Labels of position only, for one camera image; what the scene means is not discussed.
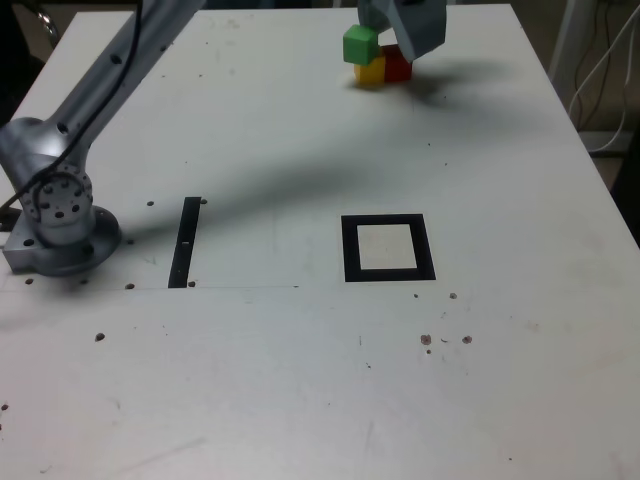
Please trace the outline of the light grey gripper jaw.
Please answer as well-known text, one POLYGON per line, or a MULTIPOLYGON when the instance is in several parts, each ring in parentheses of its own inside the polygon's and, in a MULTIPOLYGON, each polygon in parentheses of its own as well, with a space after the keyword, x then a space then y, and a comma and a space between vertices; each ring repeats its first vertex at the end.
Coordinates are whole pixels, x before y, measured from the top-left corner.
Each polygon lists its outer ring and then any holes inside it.
POLYGON ((444 43, 447 2, 393 1, 389 6, 389 22, 402 55, 413 62, 444 43))

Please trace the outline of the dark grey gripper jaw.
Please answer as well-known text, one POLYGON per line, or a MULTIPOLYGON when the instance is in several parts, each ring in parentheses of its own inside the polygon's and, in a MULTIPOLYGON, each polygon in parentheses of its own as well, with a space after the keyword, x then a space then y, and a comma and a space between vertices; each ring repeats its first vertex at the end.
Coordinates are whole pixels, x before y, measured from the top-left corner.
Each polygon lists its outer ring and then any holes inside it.
POLYGON ((389 30, 391 28, 389 10, 393 6, 393 0, 359 0, 357 2, 359 24, 376 32, 389 30))

